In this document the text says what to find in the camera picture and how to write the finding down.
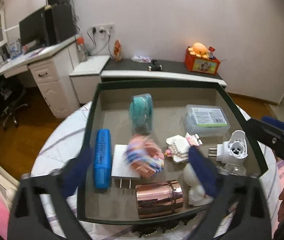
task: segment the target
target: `metallic copper jar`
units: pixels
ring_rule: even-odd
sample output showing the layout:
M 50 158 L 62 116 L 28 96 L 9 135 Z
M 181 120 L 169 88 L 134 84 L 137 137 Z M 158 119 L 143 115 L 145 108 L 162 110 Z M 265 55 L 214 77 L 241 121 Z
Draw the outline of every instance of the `metallic copper jar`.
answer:
M 137 185 L 139 218 L 170 215 L 183 208 L 183 193 L 177 180 Z

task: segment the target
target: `desk drawer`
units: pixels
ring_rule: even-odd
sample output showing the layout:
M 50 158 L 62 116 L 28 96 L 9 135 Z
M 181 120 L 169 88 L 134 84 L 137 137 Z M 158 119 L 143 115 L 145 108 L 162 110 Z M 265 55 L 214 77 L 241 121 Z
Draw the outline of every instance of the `desk drawer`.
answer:
M 52 61 L 45 62 L 42 65 L 37 65 L 34 67 L 30 65 L 29 69 L 31 70 L 31 73 L 37 84 L 58 81 L 60 79 Z

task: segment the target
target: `round table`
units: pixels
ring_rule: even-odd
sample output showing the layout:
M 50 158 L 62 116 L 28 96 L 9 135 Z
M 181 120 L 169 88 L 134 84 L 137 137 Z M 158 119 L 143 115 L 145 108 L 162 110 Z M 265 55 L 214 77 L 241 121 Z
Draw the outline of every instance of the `round table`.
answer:
M 50 135 L 37 156 L 31 176 L 42 176 L 49 174 L 54 169 L 62 168 L 68 160 L 76 157 L 80 152 L 86 121 L 90 112 L 91 102 L 82 106 L 73 114 L 68 116 Z M 239 108 L 246 120 L 250 119 L 248 114 Z M 280 193 L 279 175 L 276 160 L 272 150 L 264 144 L 260 144 L 264 158 L 268 165 L 268 171 L 260 177 L 265 197 L 269 206 L 269 214 L 273 232 L 277 227 L 277 211 L 279 208 L 278 196 Z M 41 201 L 50 222 L 53 232 L 60 236 L 64 233 L 56 218 L 55 210 L 50 196 L 41 195 Z M 73 196 L 67 198 L 70 208 L 76 215 L 77 191 Z M 197 226 L 199 220 L 191 221 L 186 226 L 180 226 L 165 234 L 158 233 L 148 239 L 186 239 L 191 231 Z M 130 226 L 102 225 L 80 221 L 81 225 L 94 240 L 101 239 L 138 239 L 137 233 L 131 233 Z

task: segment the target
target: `wooden floor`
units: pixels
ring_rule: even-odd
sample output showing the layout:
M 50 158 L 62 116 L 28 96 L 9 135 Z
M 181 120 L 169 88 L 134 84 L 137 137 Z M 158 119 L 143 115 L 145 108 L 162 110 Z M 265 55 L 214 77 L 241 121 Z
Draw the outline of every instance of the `wooden floor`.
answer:
M 234 95 L 232 99 L 256 119 L 272 115 L 269 108 L 261 102 Z M 18 128 L 10 120 L 7 131 L 4 131 L 3 120 L 0 121 L 0 165 L 16 179 L 31 171 L 41 147 L 62 122 L 62 119 L 53 116 L 38 89 L 29 90 L 26 101 L 30 107 L 18 111 Z

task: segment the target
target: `white plug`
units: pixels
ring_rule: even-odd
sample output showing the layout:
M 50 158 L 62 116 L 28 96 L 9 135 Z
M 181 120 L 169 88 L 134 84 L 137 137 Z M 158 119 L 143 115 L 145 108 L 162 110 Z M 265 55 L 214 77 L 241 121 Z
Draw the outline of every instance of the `white plug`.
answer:
M 209 154 L 208 156 L 216 156 L 217 161 L 222 163 L 243 164 L 247 157 L 245 132 L 236 130 L 232 133 L 228 141 L 218 144 L 217 148 L 210 148 L 209 150 L 216 150 L 216 154 Z

